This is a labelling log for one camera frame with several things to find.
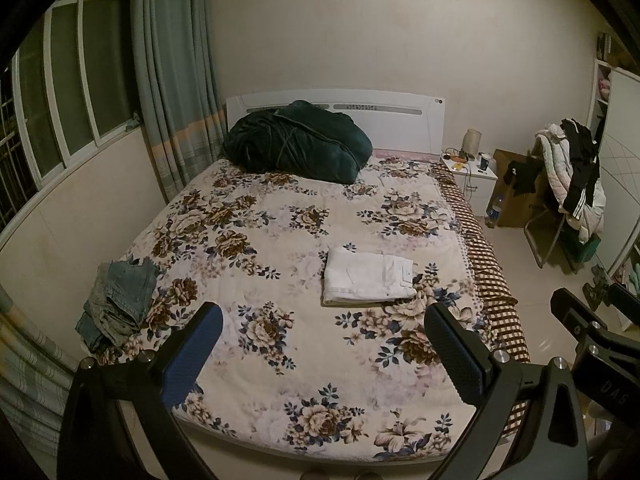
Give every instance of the blue rubber pad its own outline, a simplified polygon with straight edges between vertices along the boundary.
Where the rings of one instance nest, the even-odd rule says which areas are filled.
[[[162,402],[168,408],[184,402],[222,334],[222,310],[211,304],[191,336],[176,352],[164,372]]]

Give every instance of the mattress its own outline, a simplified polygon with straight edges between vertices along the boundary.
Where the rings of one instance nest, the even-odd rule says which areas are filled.
[[[323,306],[336,246],[412,259],[416,297]],[[100,362],[157,349],[204,301],[217,303],[223,334],[174,415],[267,452],[358,463],[447,454],[474,408],[424,333],[435,301],[489,348],[529,359],[516,300],[441,163],[372,158],[344,186],[219,160],[129,256],[158,264],[158,287],[141,332]],[[506,433],[520,416],[518,406]]]

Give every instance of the cup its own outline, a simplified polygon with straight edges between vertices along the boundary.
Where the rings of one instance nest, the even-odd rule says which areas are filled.
[[[491,156],[487,155],[486,153],[481,153],[480,155],[480,170],[481,171],[486,171],[486,169],[489,167],[489,161],[491,160]]]

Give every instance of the white nightstand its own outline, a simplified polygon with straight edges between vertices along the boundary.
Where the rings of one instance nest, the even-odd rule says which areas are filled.
[[[486,207],[494,192],[495,181],[498,180],[495,173],[489,168],[485,171],[480,170],[479,158],[470,160],[459,171],[453,169],[455,164],[453,160],[446,160],[442,157],[440,159],[447,165],[449,171],[453,173],[453,178],[469,202],[474,215],[484,216]],[[467,176],[469,167],[471,168],[470,178]]]

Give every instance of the wardrobe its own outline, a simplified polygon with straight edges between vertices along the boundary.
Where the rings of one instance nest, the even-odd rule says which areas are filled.
[[[594,89],[590,127],[594,132],[606,114],[600,178],[607,205],[596,254],[612,276],[628,258],[640,262],[640,76],[597,61],[594,79],[603,72],[610,80],[609,101]]]

